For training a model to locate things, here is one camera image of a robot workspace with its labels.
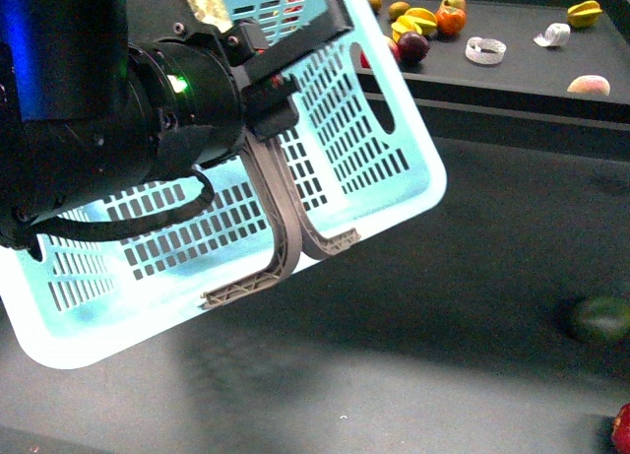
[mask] red object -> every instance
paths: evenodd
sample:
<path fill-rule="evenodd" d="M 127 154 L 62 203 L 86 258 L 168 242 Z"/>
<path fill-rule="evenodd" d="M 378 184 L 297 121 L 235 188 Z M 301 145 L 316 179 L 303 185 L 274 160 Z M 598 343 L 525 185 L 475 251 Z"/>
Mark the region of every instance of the red object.
<path fill-rule="evenodd" d="M 392 52 L 392 55 L 394 55 L 394 58 L 396 59 L 396 62 L 400 62 L 401 61 L 401 50 L 398 47 L 398 44 L 394 42 L 394 40 L 390 37 L 387 37 L 386 35 L 383 35 L 385 37 L 385 41 L 387 42 L 387 46 L 390 47 L 390 52 Z"/>
<path fill-rule="evenodd" d="M 466 25 L 466 11 L 451 6 L 442 6 L 435 13 L 437 30 L 444 35 L 455 35 Z"/>
<path fill-rule="evenodd" d="M 370 67 L 370 62 L 367 61 L 367 57 L 365 57 L 365 53 L 364 52 L 361 52 L 360 61 L 361 61 L 361 67 L 363 67 L 363 68 L 371 68 Z"/>
<path fill-rule="evenodd" d="M 406 63 L 420 62 L 426 57 L 431 45 L 424 35 L 409 31 L 398 39 L 398 49 L 401 58 Z"/>
<path fill-rule="evenodd" d="M 630 403 L 621 407 L 614 419 L 611 439 L 619 454 L 630 454 Z"/>

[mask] white ribbon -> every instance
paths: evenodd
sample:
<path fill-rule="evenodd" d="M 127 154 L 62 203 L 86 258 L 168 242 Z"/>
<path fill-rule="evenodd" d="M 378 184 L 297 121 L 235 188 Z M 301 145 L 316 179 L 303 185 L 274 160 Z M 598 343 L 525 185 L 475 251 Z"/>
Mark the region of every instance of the white ribbon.
<path fill-rule="evenodd" d="M 549 26 L 545 33 L 539 33 L 534 42 L 541 47 L 560 47 L 566 45 L 571 35 L 571 28 L 568 24 L 554 23 Z"/>
<path fill-rule="evenodd" d="M 494 38 L 471 37 L 466 44 L 466 57 L 480 65 L 501 63 L 507 47 Z"/>

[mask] red apple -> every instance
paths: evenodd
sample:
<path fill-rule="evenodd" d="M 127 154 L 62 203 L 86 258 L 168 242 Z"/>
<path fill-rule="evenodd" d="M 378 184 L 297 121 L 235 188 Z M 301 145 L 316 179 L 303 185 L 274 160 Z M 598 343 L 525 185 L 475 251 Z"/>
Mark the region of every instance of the red apple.
<path fill-rule="evenodd" d="M 400 62 L 401 61 L 401 50 L 398 48 L 398 44 L 394 42 L 394 40 L 390 37 L 387 37 L 386 35 L 383 35 L 385 37 L 385 41 L 387 42 L 387 46 L 390 47 L 390 51 L 392 52 L 392 55 L 394 55 L 394 59 L 396 60 L 396 62 Z"/>
<path fill-rule="evenodd" d="M 386 35 L 383 35 L 383 38 L 385 39 L 385 43 L 387 43 L 387 46 L 390 49 L 390 52 L 392 52 L 392 55 L 394 56 L 394 59 L 396 60 L 396 62 L 400 62 L 401 61 L 401 51 L 398 48 L 398 45 L 394 42 L 394 40 L 390 37 L 387 37 Z M 367 61 L 367 57 L 365 56 L 365 52 L 361 51 L 361 55 L 359 57 L 359 60 L 361 62 L 361 67 L 363 68 L 372 68 L 370 67 L 370 62 Z"/>
<path fill-rule="evenodd" d="M 611 439 L 619 454 L 630 454 L 630 403 L 621 407 L 614 419 Z"/>
<path fill-rule="evenodd" d="M 365 56 L 365 52 L 361 52 L 361 56 L 359 57 L 359 60 L 361 61 L 361 67 L 371 68 L 370 62 L 367 61 L 367 57 Z"/>

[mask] robotic arm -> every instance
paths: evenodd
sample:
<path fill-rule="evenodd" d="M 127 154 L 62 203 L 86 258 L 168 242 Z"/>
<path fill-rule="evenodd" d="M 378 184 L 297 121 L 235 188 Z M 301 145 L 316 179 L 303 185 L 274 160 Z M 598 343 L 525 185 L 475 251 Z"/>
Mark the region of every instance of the robotic arm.
<path fill-rule="evenodd" d="M 352 29 L 343 0 L 269 46 L 242 21 L 200 23 L 185 0 L 0 0 L 0 245 L 40 258 L 38 233 L 117 240 L 187 221 L 214 192 L 201 169 L 244 135 L 294 126 L 282 71 Z M 197 176 L 198 199 L 124 222 L 58 215 L 150 181 Z"/>

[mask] dark gray tabletop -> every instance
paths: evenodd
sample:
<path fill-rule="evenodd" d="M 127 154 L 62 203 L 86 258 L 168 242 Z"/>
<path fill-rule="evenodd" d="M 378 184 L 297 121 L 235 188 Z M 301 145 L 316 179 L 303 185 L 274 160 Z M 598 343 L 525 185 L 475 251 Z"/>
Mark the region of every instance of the dark gray tabletop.
<path fill-rule="evenodd" d="M 436 143 L 433 211 L 85 369 L 0 311 L 0 452 L 611 452 L 630 345 L 553 314 L 630 281 L 630 166 Z"/>

